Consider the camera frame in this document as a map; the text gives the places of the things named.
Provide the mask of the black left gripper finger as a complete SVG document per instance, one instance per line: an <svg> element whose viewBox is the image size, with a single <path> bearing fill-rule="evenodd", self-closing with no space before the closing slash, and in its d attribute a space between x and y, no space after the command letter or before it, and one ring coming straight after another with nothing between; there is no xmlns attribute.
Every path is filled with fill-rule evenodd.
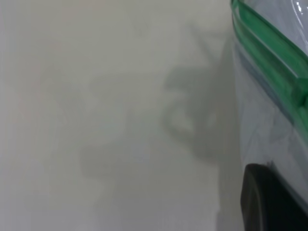
<svg viewBox="0 0 308 231"><path fill-rule="evenodd" d="M267 166L244 169L241 211L245 231L306 231L308 214Z"/></svg>

